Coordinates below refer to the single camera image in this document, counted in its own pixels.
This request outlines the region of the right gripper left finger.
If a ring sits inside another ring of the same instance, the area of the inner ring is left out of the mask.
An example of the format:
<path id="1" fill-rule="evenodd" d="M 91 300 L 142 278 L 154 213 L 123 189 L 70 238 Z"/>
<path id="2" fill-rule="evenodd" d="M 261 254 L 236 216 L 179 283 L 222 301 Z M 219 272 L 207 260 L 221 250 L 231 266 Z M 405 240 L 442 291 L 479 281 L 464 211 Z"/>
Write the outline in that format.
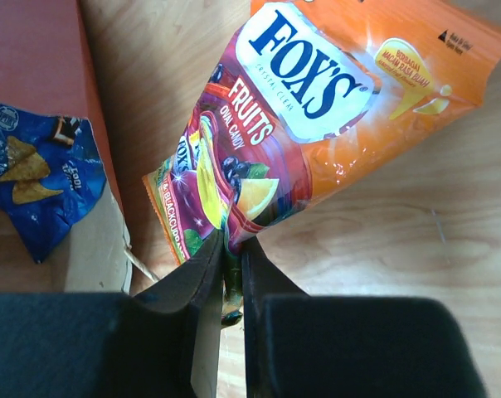
<path id="1" fill-rule="evenodd" d="M 213 397 L 223 250 L 135 296 L 1 293 L 0 397 Z"/>

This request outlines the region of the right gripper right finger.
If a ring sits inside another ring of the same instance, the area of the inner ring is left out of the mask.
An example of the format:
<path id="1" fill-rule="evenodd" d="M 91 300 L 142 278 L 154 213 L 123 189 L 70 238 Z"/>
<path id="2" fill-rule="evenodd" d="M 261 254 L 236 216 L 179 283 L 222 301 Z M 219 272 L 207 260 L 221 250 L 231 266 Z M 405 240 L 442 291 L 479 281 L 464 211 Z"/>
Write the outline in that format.
<path id="1" fill-rule="evenodd" d="M 250 397 L 484 397 L 460 325 L 421 297 L 312 296 L 242 250 Z"/>

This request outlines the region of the blue Doritos chips packet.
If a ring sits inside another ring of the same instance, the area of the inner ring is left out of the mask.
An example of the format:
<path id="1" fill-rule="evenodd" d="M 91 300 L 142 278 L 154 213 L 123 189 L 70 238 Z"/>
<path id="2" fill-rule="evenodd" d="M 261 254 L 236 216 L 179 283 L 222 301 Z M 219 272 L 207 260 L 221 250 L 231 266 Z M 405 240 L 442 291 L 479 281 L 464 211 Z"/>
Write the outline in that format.
<path id="1" fill-rule="evenodd" d="M 105 185 L 88 119 L 0 103 L 0 209 L 35 262 L 95 207 Z"/>

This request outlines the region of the orange Fox's fruits packet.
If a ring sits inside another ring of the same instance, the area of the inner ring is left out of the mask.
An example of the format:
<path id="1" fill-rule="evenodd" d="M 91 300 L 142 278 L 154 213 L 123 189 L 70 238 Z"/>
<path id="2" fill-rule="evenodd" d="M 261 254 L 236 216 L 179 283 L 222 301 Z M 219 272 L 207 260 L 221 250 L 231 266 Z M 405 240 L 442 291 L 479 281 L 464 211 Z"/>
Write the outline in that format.
<path id="1" fill-rule="evenodd" d="M 174 154 L 143 183 L 178 263 L 226 247 L 221 321 L 241 319 L 241 246 L 483 101 L 501 26 L 444 1 L 254 1 Z"/>

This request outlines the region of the red brown paper bag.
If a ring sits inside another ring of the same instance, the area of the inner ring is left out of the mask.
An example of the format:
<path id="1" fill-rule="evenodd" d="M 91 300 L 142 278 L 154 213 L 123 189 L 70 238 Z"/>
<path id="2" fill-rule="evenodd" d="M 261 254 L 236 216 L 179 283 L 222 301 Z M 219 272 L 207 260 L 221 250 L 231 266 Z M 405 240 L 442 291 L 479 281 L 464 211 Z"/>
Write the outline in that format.
<path id="1" fill-rule="evenodd" d="M 0 1 L 0 292 L 129 293 L 134 255 L 77 1 Z"/>

